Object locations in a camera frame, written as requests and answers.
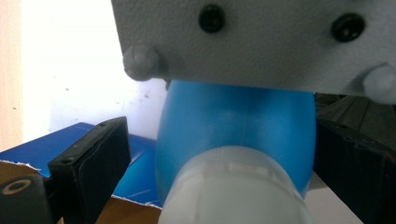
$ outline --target blue plastic container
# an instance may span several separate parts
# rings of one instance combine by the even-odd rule
[[[163,203],[179,169],[223,146],[251,147],[276,160],[304,197],[315,153],[313,93],[172,81],[156,152]]]

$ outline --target metal bolt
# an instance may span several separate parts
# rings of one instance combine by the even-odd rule
[[[209,34],[217,33],[224,26],[224,12],[221,7],[208,5],[201,10],[199,16],[201,29]]]
[[[363,33],[366,23],[358,14],[348,13],[332,23],[332,36],[341,43],[358,38]]]
[[[24,189],[27,189],[29,185],[32,183],[31,180],[29,179],[21,179],[14,181],[7,185],[5,188],[3,188],[3,194],[5,195],[10,195],[10,194],[15,194],[18,192],[23,191]]]

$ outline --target white plastic housing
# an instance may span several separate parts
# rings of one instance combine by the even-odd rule
[[[112,0],[122,53],[153,47],[166,79],[363,95],[362,80],[381,64],[396,65],[396,1]],[[201,10],[224,11],[215,34]],[[362,16],[363,33],[340,43],[332,25]]]
[[[195,156],[177,175],[160,224],[314,223],[283,168],[247,147]]]

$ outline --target black plastic part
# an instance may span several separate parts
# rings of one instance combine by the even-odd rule
[[[201,29],[209,34],[219,32],[224,26],[224,12],[221,7],[208,5],[201,10],[199,25]]]
[[[396,152],[319,120],[314,171],[363,223],[396,223]]]
[[[59,207],[54,204],[59,194],[50,195],[41,175],[9,180],[0,186],[0,223],[56,223],[61,218]]]
[[[362,16],[348,13],[332,23],[332,36],[341,43],[350,42],[363,33],[365,26]]]
[[[126,118],[95,126],[49,163],[65,223],[95,223],[131,162]]]

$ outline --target white surface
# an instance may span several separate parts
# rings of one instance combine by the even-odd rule
[[[316,224],[363,223],[329,188],[308,191],[305,203]]]
[[[156,138],[165,83],[127,77],[109,0],[22,1],[22,60],[24,141],[118,116]]]
[[[285,170],[248,147],[220,147],[189,160],[177,174],[160,224],[311,224]]]
[[[394,0],[112,1],[122,51],[154,47],[168,78],[363,95],[369,70],[396,64]],[[198,25],[209,3],[226,20],[212,35]],[[346,13],[362,15],[366,29],[338,43],[332,23]]]

